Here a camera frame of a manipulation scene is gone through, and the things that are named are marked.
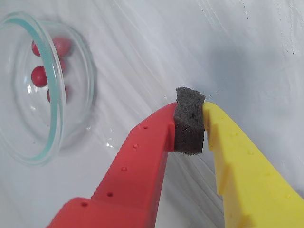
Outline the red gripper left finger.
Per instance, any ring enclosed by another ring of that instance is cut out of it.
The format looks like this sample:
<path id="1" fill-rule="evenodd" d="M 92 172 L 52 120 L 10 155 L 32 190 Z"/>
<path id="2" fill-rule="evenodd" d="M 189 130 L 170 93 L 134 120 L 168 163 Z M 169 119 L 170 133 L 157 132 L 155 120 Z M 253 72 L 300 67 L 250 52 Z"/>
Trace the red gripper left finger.
<path id="1" fill-rule="evenodd" d="M 67 202 L 52 228 L 153 228 L 168 154 L 202 152 L 205 96 L 179 87 L 176 102 L 135 126 L 91 198 Z"/>

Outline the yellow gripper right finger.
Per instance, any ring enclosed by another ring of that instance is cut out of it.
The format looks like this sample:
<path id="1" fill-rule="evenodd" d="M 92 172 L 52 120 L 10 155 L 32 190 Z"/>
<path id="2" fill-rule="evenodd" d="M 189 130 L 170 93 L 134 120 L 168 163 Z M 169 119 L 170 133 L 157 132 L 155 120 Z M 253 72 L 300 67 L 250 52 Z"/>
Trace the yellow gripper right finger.
<path id="1" fill-rule="evenodd" d="M 227 228 L 301 228 L 304 201 L 217 105 L 202 108 Z"/>

